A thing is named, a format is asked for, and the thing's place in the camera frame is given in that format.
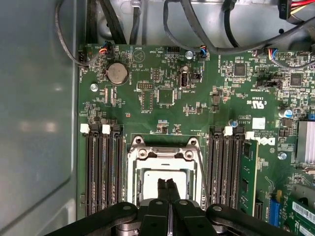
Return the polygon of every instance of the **chip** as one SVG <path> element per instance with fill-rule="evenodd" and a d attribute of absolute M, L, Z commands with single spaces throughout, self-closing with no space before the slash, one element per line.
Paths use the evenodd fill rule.
<path fill-rule="evenodd" d="M 303 79 L 302 73 L 291 74 L 290 86 L 296 86 L 296 87 L 302 86 L 302 79 Z"/>
<path fill-rule="evenodd" d="M 158 104 L 173 105 L 174 104 L 174 91 L 171 89 L 160 89 L 158 91 Z"/>
<path fill-rule="evenodd" d="M 248 192 L 248 181 L 246 179 L 242 179 L 241 186 L 242 186 L 243 191 L 247 193 Z"/>
<path fill-rule="evenodd" d="M 234 65 L 234 76 L 245 76 L 246 66 L 244 64 L 235 64 Z"/>

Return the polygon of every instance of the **silver heatsink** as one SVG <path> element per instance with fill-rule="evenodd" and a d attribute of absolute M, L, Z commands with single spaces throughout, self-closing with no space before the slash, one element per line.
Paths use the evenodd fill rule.
<path fill-rule="evenodd" d="M 296 160 L 315 164 L 315 122 L 300 121 Z"/>

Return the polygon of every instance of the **motherboard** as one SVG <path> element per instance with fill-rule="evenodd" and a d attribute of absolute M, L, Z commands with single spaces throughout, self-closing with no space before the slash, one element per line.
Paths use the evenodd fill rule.
<path fill-rule="evenodd" d="M 108 44 L 79 53 L 100 56 L 79 71 L 78 219 L 121 201 L 139 206 L 158 197 L 159 178 L 172 178 L 202 209 L 221 203 L 315 235 L 306 196 L 315 186 L 315 68 L 281 69 L 258 51 Z M 275 57 L 294 66 L 312 54 Z"/>

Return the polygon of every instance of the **sticker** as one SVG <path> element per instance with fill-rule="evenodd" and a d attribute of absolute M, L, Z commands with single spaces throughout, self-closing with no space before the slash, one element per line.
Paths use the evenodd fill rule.
<path fill-rule="evenodd" d="M 253 118 L 252 129 L 265 129 L 266 118 Z"/>
<path fill-rule="evenodd" d="M 313 224 L 315 224 L 315 215 L 311 213 L 309 210 L 306 210 L 304 207 L 298 205 L 297 203 L 292 203 L 292 209 L 302 215 L 304 218 L 311 221 Z"/>
<path fill-rule="evenodd" d="M 305 229 L 302 225 L 300 225 L 300 232 L 302 234 L 304 234 L 305 236 L 315 236 L 313 235 L 310 231 L 308 231 L 307 229 Z"/>

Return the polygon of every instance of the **yellow wire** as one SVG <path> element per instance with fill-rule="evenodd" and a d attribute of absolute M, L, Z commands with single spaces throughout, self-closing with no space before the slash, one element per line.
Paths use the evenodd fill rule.
<path fill-rule="evenodd" d="M 293 15 L 293 14 L 295 14 L 296 12 L 298 12 L 298 11 L 300 11 L 300 10 L 302 10 L 304 7 L 306 7 L 307 5 L 305 5 L 305 6 L 300 6 L 300 7 L 298 7 L 298 8 L 295 8 L 293 11 L 291 11 L 291 15 Z"/>

